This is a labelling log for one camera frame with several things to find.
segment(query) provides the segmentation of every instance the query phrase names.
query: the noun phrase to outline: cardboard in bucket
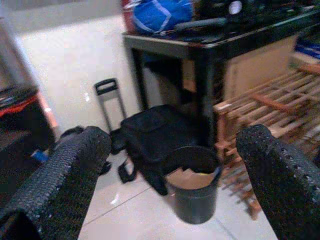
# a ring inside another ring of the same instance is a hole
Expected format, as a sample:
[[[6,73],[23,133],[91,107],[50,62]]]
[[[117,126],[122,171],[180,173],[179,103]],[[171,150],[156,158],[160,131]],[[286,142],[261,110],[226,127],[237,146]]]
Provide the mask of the cardboard in bucket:
[[[202,189],[211,184],[217,175],[217,171],[213,173],[197,173],[192,171],[191,169],[187,169],[183,171],[180,167],[177,170],[169,173],[165,179],[171,185],[186,190],[196,190]]]

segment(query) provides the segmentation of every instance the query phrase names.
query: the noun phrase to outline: cardboard box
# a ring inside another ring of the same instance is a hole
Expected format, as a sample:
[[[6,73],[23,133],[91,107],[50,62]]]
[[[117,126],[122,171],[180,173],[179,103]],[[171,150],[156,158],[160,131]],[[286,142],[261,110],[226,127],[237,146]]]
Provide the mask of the cardboard box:
[[[320,63],[320,60],[307,54],[295,51],[291,55],[291,63],[295,65],[295,67],[298,67],[304,64],[317,64]]]
[[[229,60],[223,77],[223,99],[228,100],[284,74],[298,36],[291,36]],[[182,62],[183,87],[196,92],[195,64]]]

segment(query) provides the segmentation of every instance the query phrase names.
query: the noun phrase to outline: cardboard piece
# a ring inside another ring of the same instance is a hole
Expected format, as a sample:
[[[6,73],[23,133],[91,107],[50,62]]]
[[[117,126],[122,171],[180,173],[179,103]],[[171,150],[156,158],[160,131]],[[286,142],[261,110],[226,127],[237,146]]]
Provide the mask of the cardboard piece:
[[[177,170],[168,174],[165,179],[171,185],[186,190],[196,190],[207,187],[214,180],[216,173],[196,173],[191,169],[187,169],[185,171],[182,168],[178,168]]]
[[[312,57],[312,56],[309,56],[309,55],[306,55],[306,54],[303,54],[298,51],[295,51],[292,53],[290,61],[296,66],[300,66],[300,65],[304,65],[304,64],[318,64],[318,63],[320,63],[319,59]]]

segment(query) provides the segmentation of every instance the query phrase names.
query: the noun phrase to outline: table leg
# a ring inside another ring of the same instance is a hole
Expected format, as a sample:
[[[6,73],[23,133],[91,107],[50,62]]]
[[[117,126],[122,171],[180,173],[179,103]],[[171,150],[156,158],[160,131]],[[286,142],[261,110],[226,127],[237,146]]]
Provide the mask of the table leg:
[[[126,52],[130,64],[135,91],[137,93],[139,106],[142,111],[148,109],[148,97],[145,89],[144,72],[143,72],[143,58],[142,53],[134,48],[127,47]]]
[[[214,73],[212,54],[199,54],[195,60],[195,84],[197,114],[204,121],[204,144],[214,147],[216,125],[214,120]]]

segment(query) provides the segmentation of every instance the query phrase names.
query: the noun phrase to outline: blue fabric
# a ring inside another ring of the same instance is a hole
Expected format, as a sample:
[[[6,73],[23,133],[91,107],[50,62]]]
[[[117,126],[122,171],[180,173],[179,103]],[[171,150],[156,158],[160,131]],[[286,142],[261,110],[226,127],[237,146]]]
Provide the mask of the blue fabric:
[[[138,33],[152,35],[189,22],[193,15],[191,0],[143,0],[133,11]]]
[[[37,161],[39,161],[40,163],[45,163],[49,159],[49,157],[46,154],[44,154],[42,151],[39,151],[39,150],[35,151],[32,157]]]
[[[318,51],[313,50],[312,48],[307,48],[307,47],[303,47],[301,45],[297,45],[295,47],[295,50],[297,52],[303,53],[303,54],[307,54],[311,57],[314,57],[316,59],[320,59],[320,54]]]
[[[316,42],[311,42],[304,39],[299,39],[297,42],[298,45],[302,45],[303,47],[310,48],[316,51],[320,51],[320,44]]]

